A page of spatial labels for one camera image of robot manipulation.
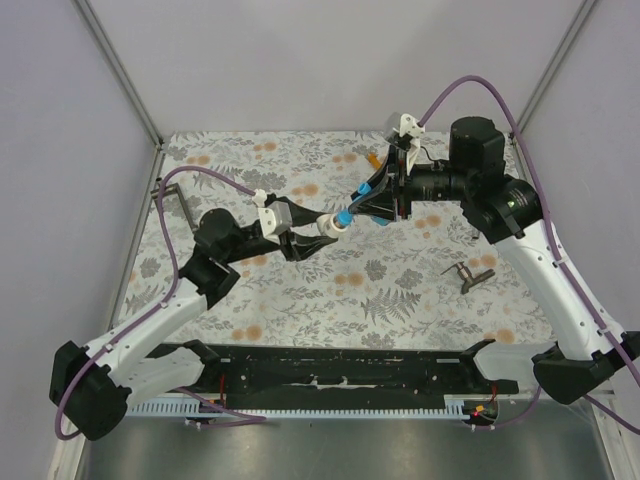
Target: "wall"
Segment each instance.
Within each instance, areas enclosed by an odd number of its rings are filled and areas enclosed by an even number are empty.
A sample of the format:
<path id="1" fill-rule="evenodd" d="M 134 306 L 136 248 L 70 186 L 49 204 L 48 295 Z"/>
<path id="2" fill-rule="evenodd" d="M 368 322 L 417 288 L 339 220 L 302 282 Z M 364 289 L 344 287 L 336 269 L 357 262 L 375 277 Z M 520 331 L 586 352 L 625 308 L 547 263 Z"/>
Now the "wall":
<path id="1" fill-rule="evenodd" d="M 633 330 L 640 330 L 639 48 L 640 3 L 600 2 L 526 131 L 562 241 L 600 301 Z M 640 425 L 640 391 L 626 372 L 615 380 L 624 413 Z"/>
<path id="2" fill-rule="evenodd" d="M 184 130 L 381 128 L 420 116 L 453 80 L 494 82 L 523 109 L 580 0 L 93 0 L 151 117 Z M 506 128 L 479 86 L 465 114 Z"/>
<path id="3" fill-rule="evenodd" d="M 0 15 L 0 465 L 45 477 L 55 350 L 104 328 L 153 148 L 69 0 Z"/>

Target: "white ruler strip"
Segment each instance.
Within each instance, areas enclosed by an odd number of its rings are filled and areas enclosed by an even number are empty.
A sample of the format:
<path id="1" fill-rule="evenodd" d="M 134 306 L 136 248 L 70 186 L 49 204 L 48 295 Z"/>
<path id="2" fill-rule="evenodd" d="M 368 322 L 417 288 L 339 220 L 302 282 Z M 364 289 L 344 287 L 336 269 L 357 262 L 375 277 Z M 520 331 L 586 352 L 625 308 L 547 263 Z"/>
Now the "white ruler strip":
<path id="1" fill-rule="evenodd" d="M 445 408 L 413 408 L 395 410 L 237 410 L 250 415 L 261 415 L 267 418 L 283 419 L 442 419 L 466 420 L 468 415 L 462 413 L 463 400 L 445 399 Z M 200 404 L 189 397 L 158 397 L 141 403 L 127 412 L 128 417 L 190 417 L 215 418 L 225 414 L 199 412 Z"/>

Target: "floral tablecloth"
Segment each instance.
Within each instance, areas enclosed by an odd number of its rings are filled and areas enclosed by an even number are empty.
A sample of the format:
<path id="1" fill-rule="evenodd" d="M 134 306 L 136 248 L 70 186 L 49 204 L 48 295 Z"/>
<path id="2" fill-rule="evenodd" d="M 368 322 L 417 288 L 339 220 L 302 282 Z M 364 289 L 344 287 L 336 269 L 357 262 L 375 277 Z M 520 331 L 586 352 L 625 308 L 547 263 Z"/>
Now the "floral tablecloth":
<path id="1" fill-rule="evenodd" d="M 429 133 L 432 157 L 447 158 L 447 134 Z M 376 132 L 276 132 L 174 135 L 162 168 L 200 165 L 249 188 L 286 195 L 300 205 L 337 211 L 373 172 L 369 152 L 384 156 Z M 513 152 L 506 152 L 515 175 Z M 257 219 L 249 197 L 197 173 L 177 177 L 196 221 L 224 207 L 240 225 Z M 175 196 L 165 200 L 180 264 L 192 234 Z M 344 348 L 464 349 L 482 338 L 505 343 L 542 342 L 549 324 L 518 274 L 449 202 L 414 204 L 409 221 L 380 227 L 357 218 L 341 240 L 304 262 L 279 252 L 234 264 L 242 278 L 231 293 L 169 341 Z M 496 276 L 467 295 L 446 268 L 465 261 L 474 274 Z M 120 319 L 134 314 L 171 279 L 169 257 L 152 209 Z"/>

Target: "orange object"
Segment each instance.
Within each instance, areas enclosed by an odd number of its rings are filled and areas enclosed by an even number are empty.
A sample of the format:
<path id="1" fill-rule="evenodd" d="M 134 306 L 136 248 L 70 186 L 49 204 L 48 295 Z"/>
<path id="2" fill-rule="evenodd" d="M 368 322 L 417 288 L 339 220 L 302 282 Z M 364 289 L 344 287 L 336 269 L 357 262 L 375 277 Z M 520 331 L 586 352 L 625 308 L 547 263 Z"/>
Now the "orange object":
<path id="1" fill-rule="evenodd" d="M 371 152 L 368 156 L 367 156 L 367 160 L 369 161 L 369 163 L 371 165 L 373 165 L 373 168 L 375 168 L 376 170 L 379 169 L 382 164 L 378 161 L 378 156 Z"/>

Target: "gray wall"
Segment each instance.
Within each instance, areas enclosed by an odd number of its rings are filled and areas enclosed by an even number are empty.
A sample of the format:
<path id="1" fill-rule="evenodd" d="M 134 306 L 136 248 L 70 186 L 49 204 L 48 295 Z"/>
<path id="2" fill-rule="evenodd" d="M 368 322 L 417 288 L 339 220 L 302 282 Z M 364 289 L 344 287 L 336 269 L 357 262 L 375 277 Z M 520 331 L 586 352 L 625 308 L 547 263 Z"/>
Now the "gray wall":
<path id="1" fill-rule="evenodd" d="M 0 465 L 44 478 L 55 350 L 106 324 L 153 149 L 69 0 L 0 15 Z"/>
<path id="2" fill-rule="evenodd" d="M 149 113 L 175 130 L 381 128 L 469 73 L 524 107 L 581 0 L 92 0 Z M 506 122 L 481 87 L 433 117 Z"/>
<path id="3" fill-rule="evenodd" d="M 600 2 L 526 131 L 559 235 L 600 301 L 635 330 L 640 330 L 639 52 L 640 3 Z M 640 425 L 640 390 L 626 373 L 615 380 L 625 414 Z"/>

